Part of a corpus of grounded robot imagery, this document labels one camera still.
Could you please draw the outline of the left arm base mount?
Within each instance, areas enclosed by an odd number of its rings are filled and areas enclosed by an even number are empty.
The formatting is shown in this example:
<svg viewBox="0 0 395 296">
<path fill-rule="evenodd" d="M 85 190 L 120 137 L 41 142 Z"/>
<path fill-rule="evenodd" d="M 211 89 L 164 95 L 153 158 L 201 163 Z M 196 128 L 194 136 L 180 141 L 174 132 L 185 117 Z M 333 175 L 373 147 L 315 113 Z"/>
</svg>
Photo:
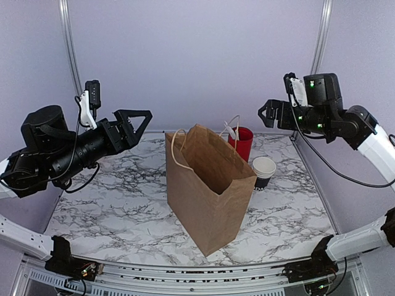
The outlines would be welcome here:
<svg viewBox="0 0 395 296">
<path fill-rule="evenodd" d="M 44 266 L 46 270 L 53 273 L 85 281 L 94 281 L 96 276 L 102 272 L 103 267 L 102 263 L 74 257 L 69 259 L 52 257 Z"/>
</svg>

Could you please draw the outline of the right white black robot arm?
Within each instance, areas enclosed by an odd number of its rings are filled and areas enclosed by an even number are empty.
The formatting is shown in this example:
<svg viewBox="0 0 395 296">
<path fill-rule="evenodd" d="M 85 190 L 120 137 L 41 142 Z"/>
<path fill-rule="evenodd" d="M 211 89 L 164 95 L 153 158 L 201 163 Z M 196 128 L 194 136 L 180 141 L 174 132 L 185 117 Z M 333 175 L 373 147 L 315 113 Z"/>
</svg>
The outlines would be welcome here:
<svg viewBox="0 0 395 296">
<path fill-rule="evenodd" d="M 334 73 L 303 78 L 306 104 L 297 101 L 293 73 L 284 76 L 287 101 L 269 99 L 258 116 L 267 128 L 297 131 L 302 139 L 317 133 L 326 143 L 345 140 L 361 153 L 386 180 L 383 187 L 394 187 L 394 135 L 387 134 L 376 118 L 360 105 L 345 109 L 338 77 Z M 394 246 L 394 209 L 376 221 L 345 234 L 323 238 L 306 262 L 306 271 L 319 276 L 330 263 L 357 253 Z"/>
</svg>

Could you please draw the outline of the brown paper bag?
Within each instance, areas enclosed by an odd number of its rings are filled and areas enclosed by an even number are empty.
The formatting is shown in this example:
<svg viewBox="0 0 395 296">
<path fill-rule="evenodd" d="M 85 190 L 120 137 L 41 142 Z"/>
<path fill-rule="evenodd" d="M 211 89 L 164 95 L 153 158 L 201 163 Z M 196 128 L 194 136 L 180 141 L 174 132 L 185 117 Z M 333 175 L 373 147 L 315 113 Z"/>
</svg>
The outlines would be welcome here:
<svg viewBox="0 0 395 296">
<path fill-rule="evenodd" d="M 202 125 L 165 134 L 167 203 L 204 256 L 233 241 L 257 176 L 224 139 Z"/>
</svg>

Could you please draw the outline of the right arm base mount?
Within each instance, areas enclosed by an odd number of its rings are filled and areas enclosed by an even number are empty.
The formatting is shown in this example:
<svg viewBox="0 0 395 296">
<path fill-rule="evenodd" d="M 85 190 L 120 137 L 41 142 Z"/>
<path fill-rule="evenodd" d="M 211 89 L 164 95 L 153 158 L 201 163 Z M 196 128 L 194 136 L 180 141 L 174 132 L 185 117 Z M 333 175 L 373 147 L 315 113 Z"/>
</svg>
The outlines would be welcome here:
<svg viewBox="0 0 395 296">
<path fill-rule="evenodd" d="M 287 263 L 284 265 L 282 275 L 286 276 L 289 283 L 307 281 L 331 274 L 339 270 L 336 264 L 315 264 L 312 260 Z"/>
</svg>

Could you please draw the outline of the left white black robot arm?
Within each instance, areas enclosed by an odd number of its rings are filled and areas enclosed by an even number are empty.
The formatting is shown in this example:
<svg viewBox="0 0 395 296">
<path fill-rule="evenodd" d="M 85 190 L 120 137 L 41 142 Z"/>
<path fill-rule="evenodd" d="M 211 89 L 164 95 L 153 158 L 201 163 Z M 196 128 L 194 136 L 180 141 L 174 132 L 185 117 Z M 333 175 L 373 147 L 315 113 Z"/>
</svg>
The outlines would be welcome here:
<svg viewBox="0 0 395 296">
<path fill-rule="evenodd" d="M 98 160 L 138 145 L 152 119 L 148 110 L 117 110 L 80 134 L 67 128 L 61 106 L 29 113 L 21 126 L 25 147 L 1 161 L 1 198 L 24 198 L 53 183 L 70 192 L 72 178 Z"/>
</svg>

